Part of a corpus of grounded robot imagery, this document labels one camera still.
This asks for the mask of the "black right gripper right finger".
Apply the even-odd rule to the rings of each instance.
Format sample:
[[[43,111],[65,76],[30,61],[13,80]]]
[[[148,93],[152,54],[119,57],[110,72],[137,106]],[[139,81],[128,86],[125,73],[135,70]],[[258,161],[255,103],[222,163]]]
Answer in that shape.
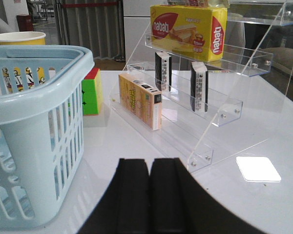
[[[150,173],[151,233],[260,234],[216,201],[178,158],[157,158]]]

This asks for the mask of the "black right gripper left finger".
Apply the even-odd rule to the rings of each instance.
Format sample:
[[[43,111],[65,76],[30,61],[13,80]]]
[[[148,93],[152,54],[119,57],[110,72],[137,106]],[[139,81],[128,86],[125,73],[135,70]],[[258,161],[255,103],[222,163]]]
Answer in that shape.
[[[143,159],[119,159],[115,174],[80,234],[147,234],[149,175]]]

